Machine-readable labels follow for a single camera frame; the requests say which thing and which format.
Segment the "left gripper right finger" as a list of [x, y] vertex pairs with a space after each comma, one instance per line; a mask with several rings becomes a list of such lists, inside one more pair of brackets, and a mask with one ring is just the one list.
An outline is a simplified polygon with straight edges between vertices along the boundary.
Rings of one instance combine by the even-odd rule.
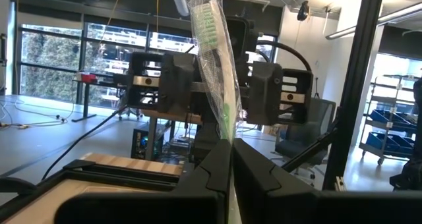
[[317, 190], [240, 138], [233, 175], [243, 224], [422, 224], [422, 193]]

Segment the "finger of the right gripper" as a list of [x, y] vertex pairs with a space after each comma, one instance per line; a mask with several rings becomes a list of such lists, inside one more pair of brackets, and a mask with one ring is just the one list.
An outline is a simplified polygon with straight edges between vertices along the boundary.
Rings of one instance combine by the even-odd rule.
[[277, 123], [280, 110], [283, 70], [279, 64], [255, 61], [249, 84], [247, 122], [256, 125]]
[[196, 56], [190, 53], [166, 53], [162, 57], [157, 111], [184, 115], [191, 101]]

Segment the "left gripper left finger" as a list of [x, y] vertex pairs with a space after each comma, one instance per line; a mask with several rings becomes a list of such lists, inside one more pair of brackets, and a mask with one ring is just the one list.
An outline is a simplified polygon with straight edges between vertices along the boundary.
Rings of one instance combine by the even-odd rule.
[[55, 224], [226, 224], [231, 144], [220, 140], [171, 192], [85, 193], [62, 203]]

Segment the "green toothbrush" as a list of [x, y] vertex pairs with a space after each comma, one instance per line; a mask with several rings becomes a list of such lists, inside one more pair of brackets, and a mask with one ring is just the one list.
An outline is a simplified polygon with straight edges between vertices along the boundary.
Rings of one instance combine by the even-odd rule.
[[[192, 33], [198, 47], [200, 73], [218, 124], [219, 141], [230, 142], [232, 158], [241, 98], [222, 0], [187, 0], [187, 3], [191, 12]], [[231, 172], [229, 181], [228, 220]]]

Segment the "wooden desk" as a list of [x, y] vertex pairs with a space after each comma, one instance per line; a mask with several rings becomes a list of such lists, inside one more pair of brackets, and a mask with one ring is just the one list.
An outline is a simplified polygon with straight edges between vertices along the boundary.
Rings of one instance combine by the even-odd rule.
[[196, 125], [196, 131], [202, 127], [202, 121], [199, 115], [192, 113], [185, 113], [183, 115], [173, 115], [169, 113], [159, 113], [155, 110], [143, 109], [143, 115], [150, 118], [149, 122], [149, 131], [148, 131], [148, 141], [145, 148], [145, 160], [152, 161], [154, 158], [154, 142], [158, 138], [156, 136], [156, 127], [158, 119], [166, 119], [170, 121], [171, 125], [171, 136], [174, 134], [174, 126], [176, 122], [184, 122], [186, 125]]

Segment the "grey office chair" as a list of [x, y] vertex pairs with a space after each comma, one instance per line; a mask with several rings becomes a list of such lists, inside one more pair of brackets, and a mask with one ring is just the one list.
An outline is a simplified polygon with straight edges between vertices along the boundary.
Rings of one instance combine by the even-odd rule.
[[[274, 157], [273, 160], [287, 162], [316, 142], [321, 135], [328, 131], [334, 118], [335, 109], [336, 103], [333, 101], [312, 98], [307, 123], [289, 125], [284, 134], [277, 137], [272, 153], [279, 157]], [[294, 175], [314, 187], [316, 175], [313, 168], [322, 165], [327, 154], [328, 148], [325, 148], [296, 168]]]

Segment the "black computer tower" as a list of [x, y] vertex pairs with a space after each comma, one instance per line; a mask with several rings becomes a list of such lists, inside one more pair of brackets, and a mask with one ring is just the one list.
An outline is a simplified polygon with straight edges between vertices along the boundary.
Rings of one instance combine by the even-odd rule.
[[[137, 127], [133, 130], [131, 158], [145, 159], [146, 148], [148, 145], [148, 134], [149, 134], [149, 126], [147, 124]], [[159, 133], [159, 130], [157, 130], [156, 137], [154, 140], [154, 151], [152, 154], [153, 160], [158, 159], [158, 157], [161, 155], [163, 143], [164, 143], [164, 136], [163, 134]]]

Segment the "black desk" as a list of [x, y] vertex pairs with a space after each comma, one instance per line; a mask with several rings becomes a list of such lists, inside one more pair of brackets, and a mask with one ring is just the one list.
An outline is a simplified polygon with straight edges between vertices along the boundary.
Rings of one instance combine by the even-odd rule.
[[92, 117], [95, 117], [96, 114], [88, 114], [89, 110], [89, 103], [90, 103], [90, 87], [91, 86], [102, 86], [107, 88], [115, 88], [117, 91], [124, 90], [125, 87], [118, 84], [108, 83], [108, 82], [98, 82], [98, 81], [82, 81], [74, 79], [73, 82], [77, 82], [78, 84], [84, 84], [84, 99], [83, 99], [83, 113], [82, 117], [79, 119], [72, 119], [71, 121], [74, 123], [90, 119]]

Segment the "black ceiling device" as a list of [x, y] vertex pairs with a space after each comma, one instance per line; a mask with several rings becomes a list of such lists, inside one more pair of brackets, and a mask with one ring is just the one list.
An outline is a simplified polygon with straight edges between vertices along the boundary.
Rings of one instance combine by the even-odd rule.
[[303, 22], [306, 20], [310, 13], [310, 6], [308, 1], [302, 2], [299, 11], [297, 13], [297, 20]]

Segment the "metal shelf cart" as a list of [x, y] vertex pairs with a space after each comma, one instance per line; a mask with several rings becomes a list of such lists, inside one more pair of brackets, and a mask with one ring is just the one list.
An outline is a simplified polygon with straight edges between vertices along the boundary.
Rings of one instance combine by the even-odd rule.
[[413, 97], [413, 84], [419, 80], [413, 75], [385, 74], [378, 76], [370, 84], [364, 110], [364, 124], [362, 128], [359, 148], [362, 154], [371, 153], [378, 156], [378, 164], [382, 165], [385, 159], [405, 161], [412, 155], [399, 152], [384, 151], [385, 141], [382, 148], [374, 148], [366, 144], [370, 132], [378, 132], [385, 135], [395, 134], [401, 137], [411, 138], [415, 143], [416, 126], [398, 126], [393, 122], [381, 123], [373, 121], [369, 114], [375, 109], [387, 110], [391, 113], [401, 112], [417, 115], [417, 106]]

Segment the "blue storage bin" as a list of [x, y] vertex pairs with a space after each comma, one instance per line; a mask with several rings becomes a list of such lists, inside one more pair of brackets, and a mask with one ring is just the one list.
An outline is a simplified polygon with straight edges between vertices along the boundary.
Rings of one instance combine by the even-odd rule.
[[384, 151], [410, 154], [413, 151], [414, 141], [411, 138], [401, 137], [395, 134], [382, 134], [370, 132], [366, 144], [381, 149], [385, 141]]
[[375, 109], [369, 116], [373, 121], [381, 123], [393, 122], [394, 125], [398, 126], [416, 126], [417, 124], [417, 115], [408, 113], [391, 113], [387, 110]]

